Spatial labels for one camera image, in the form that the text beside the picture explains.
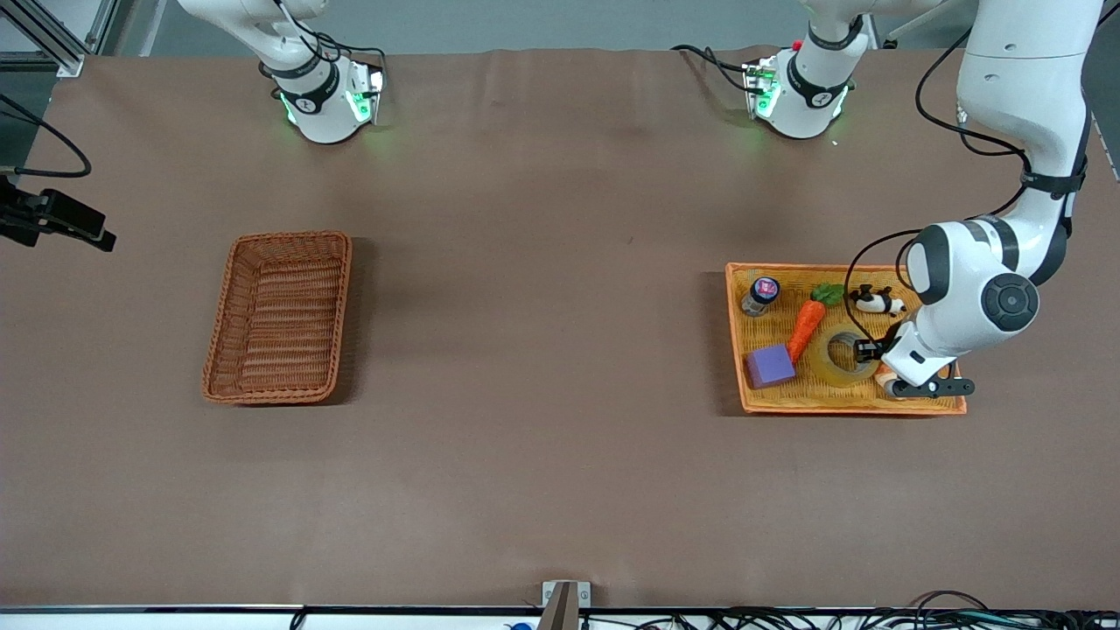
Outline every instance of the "wicker basket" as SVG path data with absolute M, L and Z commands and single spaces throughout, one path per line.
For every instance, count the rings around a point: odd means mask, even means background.
M 735 350 L 735 370 L 739 380 L 739 398 L 748 413 L 763 414 L 851 414 L 897 416 L 955 416 L 968 407 L 963 397 L 948 398 L 889 398 L 872 380 L 849 388 L 837 388 L 812 373 L 799 372 L 791 381 L 765 389 L 750 389 L 746 374 L 749 352 L 785 343 L 793 331 L 793 322 L 801 304 L 821 282 L 843 284 L 847 266 L 825 265 L 750 265 L 731 262 L 727 266 L 727 300 L 731 318 L 731 344 Z M 765 315 L 749 317 L 739 306 L 743 296 L 759 276 L 769 276 L 782 285 L 782 294 Z M 877 288 L 890 285 L 894 297 L 902 299 L 911 311 L 921 305 L 917 295 L 900 286 L 894 267 L 860 266 L 851 276 L 851 286 L 870 284 Z M 856 312 L 860 322 L 875 335 L 886 333 L 896 318 L 886 315 Z M 843 306 L 831 307 L 821 322 L 820 330 L 848 322 Z
M 203 396 L 213 402 L 318 402 L 335 389 L 349 284 L 342 232 L 251 234 L 230 250 Z

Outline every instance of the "orange carrot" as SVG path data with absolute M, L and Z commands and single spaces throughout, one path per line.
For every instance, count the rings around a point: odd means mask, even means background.
M 841 285 L 824 284 L 813 289 L 809 299 L 801 305 L 797 318 L 793 323 L 793 334 L 790 335 L 790 342 L 785 344 L 791 363 L 797 364 L 797 359 L 801 359 L 801 353 L 805 351 L 805 348 L 809 348 L 809 340 L 812 339 L 816 326 L 820 326 L 821 321 L 824 319 L 827 308 L 840 304 L 841 299 L 843 299 L 843 286 Z

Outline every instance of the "tape roll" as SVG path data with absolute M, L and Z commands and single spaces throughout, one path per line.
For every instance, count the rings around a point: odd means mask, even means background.
M 875 377 L 875 371 L 879 369 L 878 361 L 858 363 L 855 371 L 837 365 L 829 356 L 829 344 L 840 342 L 851 348 L 852 363 L 855 363 L 856 342 L 866 335 L 851 324 L 836 324 L 815 335 L 809 344 L 809 369 L 813 374 L 832 387 L 851 387 L 860 381 L 866 381 Z

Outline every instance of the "purple cube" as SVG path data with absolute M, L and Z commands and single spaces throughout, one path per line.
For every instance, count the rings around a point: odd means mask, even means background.
M 785 344 L 759 348 L 747 354 L 747 372 L 753 389 L 774 387 L 797 376 Z

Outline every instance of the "brown table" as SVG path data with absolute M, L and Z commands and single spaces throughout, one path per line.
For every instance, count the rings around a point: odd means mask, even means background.
M 394 57 L 388 124 L 334 147 L 255 61 L 91 59 L 48 119 L 94 172 L 54 185 L 118 250 L 0 243 L 0 600 L 515 604 L 579 577 L 605 605 L 1116 606 L 1095 136 L 1070 258 L 1028 332 L 964 362 L 968 416 L 738 408 L 727 261 L 846 262 L 1014 191 L 1017 160 L 914 111 L 932 58 L 869 54 L 848 113 L 792 141 L 674 53 Z M 40 135 L 30 161 L 69 160 Z M 306 229 L 358 240 L 349 382 L 205 402 L 230 243 Z

